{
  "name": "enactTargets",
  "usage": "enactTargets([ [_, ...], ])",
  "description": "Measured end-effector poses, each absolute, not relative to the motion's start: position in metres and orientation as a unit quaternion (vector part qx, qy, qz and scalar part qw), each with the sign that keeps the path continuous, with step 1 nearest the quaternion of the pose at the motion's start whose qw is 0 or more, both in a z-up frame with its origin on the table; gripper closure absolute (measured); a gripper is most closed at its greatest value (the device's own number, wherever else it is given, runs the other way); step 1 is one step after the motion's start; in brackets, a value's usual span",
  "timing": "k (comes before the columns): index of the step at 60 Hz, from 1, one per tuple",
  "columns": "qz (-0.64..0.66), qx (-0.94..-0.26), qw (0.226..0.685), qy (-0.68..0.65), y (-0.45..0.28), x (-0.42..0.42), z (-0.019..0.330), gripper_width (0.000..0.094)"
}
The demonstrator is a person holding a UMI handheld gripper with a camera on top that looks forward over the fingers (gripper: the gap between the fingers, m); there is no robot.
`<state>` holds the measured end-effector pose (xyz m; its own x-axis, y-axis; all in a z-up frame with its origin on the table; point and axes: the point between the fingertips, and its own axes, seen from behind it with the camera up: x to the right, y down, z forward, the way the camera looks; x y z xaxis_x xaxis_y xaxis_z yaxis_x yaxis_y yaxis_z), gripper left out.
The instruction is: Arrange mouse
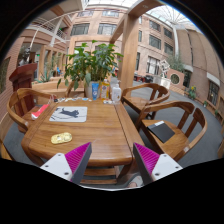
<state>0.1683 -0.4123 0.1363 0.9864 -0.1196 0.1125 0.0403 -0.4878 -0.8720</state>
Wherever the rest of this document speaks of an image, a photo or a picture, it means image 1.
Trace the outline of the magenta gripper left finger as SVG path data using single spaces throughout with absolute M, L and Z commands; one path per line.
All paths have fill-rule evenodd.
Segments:
M 55 154 L 41 166 L 41 169 L 79 185 L 84 176 L 91 153 L 92 145 L 88 142 L 66 154 Z

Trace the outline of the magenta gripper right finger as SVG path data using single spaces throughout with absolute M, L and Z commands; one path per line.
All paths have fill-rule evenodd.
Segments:
M 145 185 L 182 169 L 168 154 L 157 154 L 138 143 L 133 144 L 133 154 Z

